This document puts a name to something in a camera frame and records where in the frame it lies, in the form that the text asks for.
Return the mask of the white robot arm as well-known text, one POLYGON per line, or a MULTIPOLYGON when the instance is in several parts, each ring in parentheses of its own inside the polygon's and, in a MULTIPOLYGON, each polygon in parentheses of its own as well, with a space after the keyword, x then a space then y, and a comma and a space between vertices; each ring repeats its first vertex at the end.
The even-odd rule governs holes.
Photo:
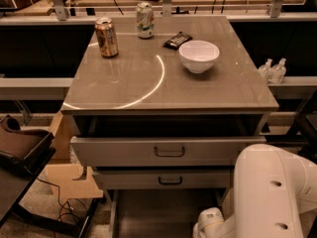
POLYGON ((245 148, 234 170, 234 214, 199 214, 192 238, 304 238, 300 215, 317 207, 317 165, 266 144, 245 148))

